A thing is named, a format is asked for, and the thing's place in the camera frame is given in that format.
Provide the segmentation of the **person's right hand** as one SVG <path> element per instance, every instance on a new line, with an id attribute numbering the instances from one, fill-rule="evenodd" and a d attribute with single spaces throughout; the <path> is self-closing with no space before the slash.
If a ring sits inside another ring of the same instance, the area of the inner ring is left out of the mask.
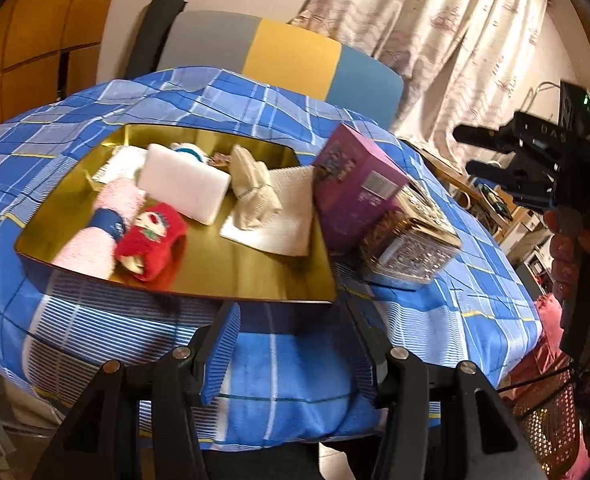
<path id="1" fill-rule="evenodd" d="M 557 297 L 557 300 L 562 301 L 571 296 L 578 280 L 578 265 L 575 257 L 576 243 L 572 238 L 561 234 L 558 214 L 554 210 L 544 213 L 544 221 L 547 228 L 553 233 L 550 242 L 553 295 Z M 580 248 L 590 255 L 590 230 L 580 234 L 578 242 Z"/>

